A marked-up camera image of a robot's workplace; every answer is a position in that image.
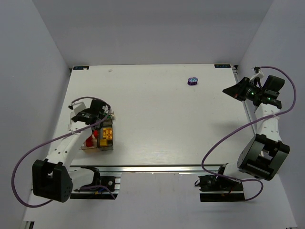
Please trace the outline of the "amber clear container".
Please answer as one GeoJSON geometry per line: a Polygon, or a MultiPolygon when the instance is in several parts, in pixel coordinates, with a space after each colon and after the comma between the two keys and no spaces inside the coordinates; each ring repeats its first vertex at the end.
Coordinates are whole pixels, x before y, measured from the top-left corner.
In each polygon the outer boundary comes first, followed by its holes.
{"type": "Polygon", "coordinates": [[[81,150],[89,150],[89,149],[97,148],[98,140],[99,140],[99,131],[94,130],[91,136],[89,136],[81,146],[81,150]]]}

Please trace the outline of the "left blue table label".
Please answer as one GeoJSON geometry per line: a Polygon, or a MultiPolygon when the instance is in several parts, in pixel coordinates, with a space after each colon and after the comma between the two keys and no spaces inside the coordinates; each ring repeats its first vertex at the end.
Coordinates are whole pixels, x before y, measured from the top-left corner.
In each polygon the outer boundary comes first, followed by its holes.
{"type": "Polygon", "coordinates": [[[73,71],[77,71],[77,70],[88,70],[89,66],[74,66],[73,67],[73,71]]]}

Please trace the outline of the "red two-by-two lego brick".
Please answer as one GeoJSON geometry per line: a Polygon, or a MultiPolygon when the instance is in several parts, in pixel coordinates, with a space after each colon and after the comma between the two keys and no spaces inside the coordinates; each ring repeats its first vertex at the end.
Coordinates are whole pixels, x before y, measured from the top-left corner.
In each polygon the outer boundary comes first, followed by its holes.
{"type": "Polygon", "coordinates": [[[85,145],[86,145],[86,147],[93,147],[94,144],[93,144],[93,137],[92,136],[90,136],[86,139],[85,145]]]}

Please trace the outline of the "right blue table label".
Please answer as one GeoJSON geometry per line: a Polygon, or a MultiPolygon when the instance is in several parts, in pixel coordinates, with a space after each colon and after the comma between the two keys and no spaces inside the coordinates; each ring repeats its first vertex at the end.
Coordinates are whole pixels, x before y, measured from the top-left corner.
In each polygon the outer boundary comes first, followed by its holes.
{"type": "Polygon", "coordinates": [[[230,64],[214,64],[215,68],[231,68],[230,64]]]}

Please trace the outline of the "blue table label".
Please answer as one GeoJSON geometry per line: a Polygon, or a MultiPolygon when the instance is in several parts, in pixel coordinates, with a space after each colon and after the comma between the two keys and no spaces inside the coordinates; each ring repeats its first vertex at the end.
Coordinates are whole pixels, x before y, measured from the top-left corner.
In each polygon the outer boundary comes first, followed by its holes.
{"type": "Polygon", "coordinates": [[[89,66],[74,66],[73,67],[73,71],[77,71],[77,70],[88,70],[89,66]]]}
{"type": "Polygon", "coordinates": [[[214,64],[215,68],[231,68],[230,64],[214,64]]]}

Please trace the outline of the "aluminium table front rail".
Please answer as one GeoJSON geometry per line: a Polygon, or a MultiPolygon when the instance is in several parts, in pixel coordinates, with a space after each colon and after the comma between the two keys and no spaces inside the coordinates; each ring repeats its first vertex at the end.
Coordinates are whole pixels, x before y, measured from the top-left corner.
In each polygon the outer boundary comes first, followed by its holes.
{"type": "Polygon", "coordinates": [[[113,173],[163,173],[163,172],[177,172],[177,173],[202,173],[205,172],[199,165],[188,166],[97,166],[100,172],[113,173]]]}

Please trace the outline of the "red sloped lego brick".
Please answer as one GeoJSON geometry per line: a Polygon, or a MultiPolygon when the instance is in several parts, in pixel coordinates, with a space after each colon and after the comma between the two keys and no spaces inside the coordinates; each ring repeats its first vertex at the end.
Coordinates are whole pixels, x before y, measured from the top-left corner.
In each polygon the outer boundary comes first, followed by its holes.
{"type": "Polygon", "coordinates": [[[93,136],[97,139],[99,137],[99,131],[98,130],[94,130],[93,136]]]}

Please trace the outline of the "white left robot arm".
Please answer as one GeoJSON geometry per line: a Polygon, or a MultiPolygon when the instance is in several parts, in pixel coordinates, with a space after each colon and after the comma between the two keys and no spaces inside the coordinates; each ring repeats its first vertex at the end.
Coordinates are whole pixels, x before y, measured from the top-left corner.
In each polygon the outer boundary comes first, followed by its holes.
{"type": "Polygon", "coordinates": [[[59,145],[44,160],[36,160],[32,165],[34,195],[61,203],[66,202],[73,191],[94,189],[100,185],[97,168],[82,166],[70,171],[70,166],[85,141],[95,130],[101,130],[111,115],[111,106],[97,98],[91,99],[90,107],[80,99],[74,100],[69,109],[74,116],[67,134],[59,138],[59,145]]]}

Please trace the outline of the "dark grey clear container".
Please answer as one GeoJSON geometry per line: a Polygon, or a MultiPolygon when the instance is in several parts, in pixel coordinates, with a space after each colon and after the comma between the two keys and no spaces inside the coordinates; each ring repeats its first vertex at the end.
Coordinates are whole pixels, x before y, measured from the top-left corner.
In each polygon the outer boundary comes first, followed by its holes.
{"type": "Polygon", "coordinates": [[[113,150],[113,122],[111,119],[106,119],[103,122],[102,128],[99,130],[97,140],[97,148],[101,151],[113,150]]]}

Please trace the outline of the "yellow two-by-three lego brick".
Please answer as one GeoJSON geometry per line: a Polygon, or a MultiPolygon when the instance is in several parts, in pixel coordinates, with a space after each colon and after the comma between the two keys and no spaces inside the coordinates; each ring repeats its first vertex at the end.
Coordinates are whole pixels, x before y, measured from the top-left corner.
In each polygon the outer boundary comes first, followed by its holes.
{"type": "Polygon", "coordinates": [[[102,138],[107,140],[113,139],[113,131],[111,127],[103,128],[102,129],[102,138]]]}

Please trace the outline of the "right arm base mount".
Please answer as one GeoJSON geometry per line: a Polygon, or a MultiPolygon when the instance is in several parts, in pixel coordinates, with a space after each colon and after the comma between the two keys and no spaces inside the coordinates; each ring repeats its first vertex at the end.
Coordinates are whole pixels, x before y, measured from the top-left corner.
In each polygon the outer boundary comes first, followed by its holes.
{"type": "Polygon", "coordinates": [[[224,177],[199,176],[194,186],[200,190],[202,203],[245,201],[243,185],[224,177]]]}

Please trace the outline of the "clear smoky long container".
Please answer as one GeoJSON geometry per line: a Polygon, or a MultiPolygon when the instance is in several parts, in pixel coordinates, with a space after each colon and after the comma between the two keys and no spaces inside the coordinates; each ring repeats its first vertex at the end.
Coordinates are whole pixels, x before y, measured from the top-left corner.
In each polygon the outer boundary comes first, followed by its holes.
{"type": "Polygon", "coordinates": [[[110,119],[112,114],[107,114],[106,112],[93,111],[90,109],[85,109],[78,112],[75,116],[71,118],[73,122],[84,122],[87,125],[92,125],[103,118],[110,119]]]}

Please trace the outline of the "purple round lego piece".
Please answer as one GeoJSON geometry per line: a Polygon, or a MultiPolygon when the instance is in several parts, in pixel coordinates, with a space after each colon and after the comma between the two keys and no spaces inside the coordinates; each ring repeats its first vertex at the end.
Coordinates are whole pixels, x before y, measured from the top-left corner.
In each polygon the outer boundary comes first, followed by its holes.
{"type": "Polygon", "coordinates": [[[198,78],[197,77],[188,78],[187,84],[190,85],[190,86],[197,85],[198,84],[198,78]]]}

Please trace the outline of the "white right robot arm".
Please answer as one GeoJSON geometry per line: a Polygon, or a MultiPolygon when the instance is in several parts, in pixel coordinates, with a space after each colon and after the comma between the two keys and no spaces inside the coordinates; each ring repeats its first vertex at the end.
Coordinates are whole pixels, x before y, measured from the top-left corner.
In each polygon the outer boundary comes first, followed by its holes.
{"type": "Polygon", "coordinates": [[[290,152],[279,134],[279,113],[282,104],[277,98],[284,86],[284,79],[269,75],[263,85],[264,74],[255,67],[255,75],[244,77],[236,85],[223,89],[223,93],[238,100],[249,100],[255,107],[256,131],[236,163],[226,164],[219,171],[236,179],[271,180],[290,152]]]}

